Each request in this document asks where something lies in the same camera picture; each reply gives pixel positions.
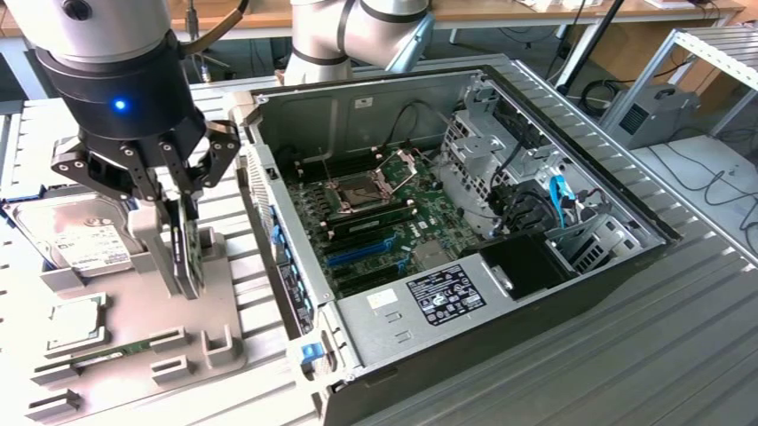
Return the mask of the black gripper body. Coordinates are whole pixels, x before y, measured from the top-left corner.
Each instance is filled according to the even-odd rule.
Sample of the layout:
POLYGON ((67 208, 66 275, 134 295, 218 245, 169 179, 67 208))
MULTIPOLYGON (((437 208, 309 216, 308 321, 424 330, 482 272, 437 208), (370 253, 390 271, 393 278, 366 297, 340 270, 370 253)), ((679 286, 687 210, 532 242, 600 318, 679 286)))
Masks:
POLYGON ((38 59, 79 125, 85 140, 131 141, 170 133, 197 143, 206 119, 193 101, 183 52, 173 31, 143 55, 83 63, 38 49, 38 59))

